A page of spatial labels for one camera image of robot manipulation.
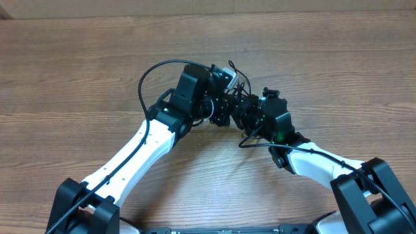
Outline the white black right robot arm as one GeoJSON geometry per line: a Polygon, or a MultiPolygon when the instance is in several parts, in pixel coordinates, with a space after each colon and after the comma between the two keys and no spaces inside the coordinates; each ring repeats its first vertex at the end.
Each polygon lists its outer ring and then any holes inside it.
{"type": "Polygon", "coordinates": [[[314,223],[314,233],[414,233],[415,205],[391,167],[380,158],[347,159],[319,148],[295,131],[287,101],[250,95],[232,117],[248,137],[261,137],[278,168],[330,189],[338,211],[314,223]]]}

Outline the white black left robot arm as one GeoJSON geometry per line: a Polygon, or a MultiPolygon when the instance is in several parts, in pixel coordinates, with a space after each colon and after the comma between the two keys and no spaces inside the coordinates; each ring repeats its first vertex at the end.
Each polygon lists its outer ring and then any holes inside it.
{"type": "Polygon", "coordinates": [[[109,162],[80,183],[67,178],[58,187],[47,233],[140,233],[120,210],[143,175],[204,120],[229,124],[226,94],[239,80],[236,70],[184,65],[177,86],[143,108],[139,130],[109,162]]]}

